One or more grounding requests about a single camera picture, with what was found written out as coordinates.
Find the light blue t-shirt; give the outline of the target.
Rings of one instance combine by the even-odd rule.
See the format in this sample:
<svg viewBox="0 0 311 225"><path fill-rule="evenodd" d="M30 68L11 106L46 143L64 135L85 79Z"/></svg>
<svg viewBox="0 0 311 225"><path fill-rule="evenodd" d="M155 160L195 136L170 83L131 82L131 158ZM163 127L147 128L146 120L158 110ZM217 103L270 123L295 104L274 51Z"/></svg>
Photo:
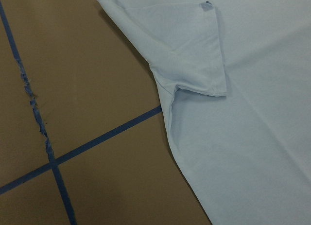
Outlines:
<svg viewBox="0 0 311 225"><path fill-rule="evenodd" d="M311 0L98 0L148 62L214 225L311 222Z"/></svg>

